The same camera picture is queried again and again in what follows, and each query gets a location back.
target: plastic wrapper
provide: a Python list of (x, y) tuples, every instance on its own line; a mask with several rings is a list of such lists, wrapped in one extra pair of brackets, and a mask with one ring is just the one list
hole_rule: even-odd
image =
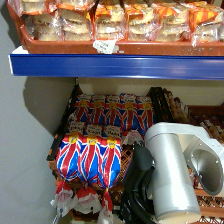
[(89, 104), (91, 96), (86, 94), (78, 95), (75, 105), (74, 105), (74, 116), (76, 116), (76, 121), (88, 122), (89, 117)]
[(97, 193), (90, 187), (97, 183), (101, 137), (84, 136), (78, 158), (78, 178), (82, 187), (73, 199), (72, 208), (84, 214), (101, 210)]
[(105, 189), (102, 207), (104, 215), (113, 220), (113, 203), (108, 189), (118, 182), (121, 164), (121, 140), (120, 138), (103, 138), (100, 146), (100, 163), (98, 168), (98, 185)]
[(156, 41), (175, 42), (190, 38), (188, 8), (177, 3), (152, 4), (159, 17)]
[(105, 96), (93, 95), (89, 105), (89, 123), (104, 125)]
[(126, 22), (119, 0), (100, 0), (95, 12), (95, 40), (122, 40)]
[(92, 39), (90, 12), (60, 10), (65, 41), (89, 41)]
[(156, 115), (150, 97), (136, 98), (138, 108), (139, 132), (145, 135), (146, 131), (156, 123)]
[(8, 3), (18, 16), (51, 13), (57, 9), (54, 0), (9, 0)]
[(189, 8), (189, 23), (192, 31), (191, 42), (196, 46), (201, 42), (216, 42), (222, 38), (224, 10), (205, 1), (184, 4)]
[(61, 142), (57, 154), (57, 169), (62, 177), (60, 181), (55, 199), (51, 201), (51, 205), (57, 208), (57, 216), (65, 216), (73, 207), (73, 191), (69, 186), (69, 182), (77, 177), (78, 158), (82, 146), (83, 135), (78, 132), (72, 132), (65, 135)]
[(121, 116), (124, 135), (130, 130), (138, 130), (138, 109), (136, 95), (122, 93), (121, 97)]
[(95, 0), (56, 0), (57, 7), (68, 10), (88, 11), (95, 5)]
[(39, 41), (61, 41), (61, 21), (57, 11), (33, 16), (33, 36)]
[(120, 96), (107, 95), (105, 99), (104, 125), (121, 126)]
[(128, 24), (128, 37), (130, 41), (150, 41), (155, 39), (158, 29), (157, 19), (153, 8), (148, 7), (143, 0), (125, 0), (125, 15)]

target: silver machine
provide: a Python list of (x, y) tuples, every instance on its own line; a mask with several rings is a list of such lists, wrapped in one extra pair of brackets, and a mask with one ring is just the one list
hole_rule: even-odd
[(209, 195), (224, 196), (224, 149), (204, 128), (158, 123), (146, 132), (144, 145), (135, 145), (123, 180), (121, 211), (127, 224), (199, 220), (188, 167)]

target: grey wall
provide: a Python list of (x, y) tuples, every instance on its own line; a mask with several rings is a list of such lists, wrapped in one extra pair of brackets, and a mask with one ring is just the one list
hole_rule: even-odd
[(48, 224), (54, 177), (46, 157), (74, 79), (13, 77), (8, 54), (19, 46), (0, 3), (0, 223)]

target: orange tray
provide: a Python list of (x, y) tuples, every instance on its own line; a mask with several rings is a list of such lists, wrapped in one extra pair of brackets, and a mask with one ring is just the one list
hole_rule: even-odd
[[(9, 6), (9, 14), (15, 23), (24, 49), (33, 54), (98, 54), (93, 41), (38, 41), (33, 40), (19, 17)], [(193, 47), (190, 42), (116, 42), (117, 52), (122, 55), (171, 55), (171, 56), (224, 56), (224, 42), (201, 43)]]

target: blue shelf edge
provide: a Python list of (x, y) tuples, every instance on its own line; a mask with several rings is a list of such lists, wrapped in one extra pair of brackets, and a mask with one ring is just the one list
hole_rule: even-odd
[(15, 76), (224, 80), (224, 57), (9, 55)]

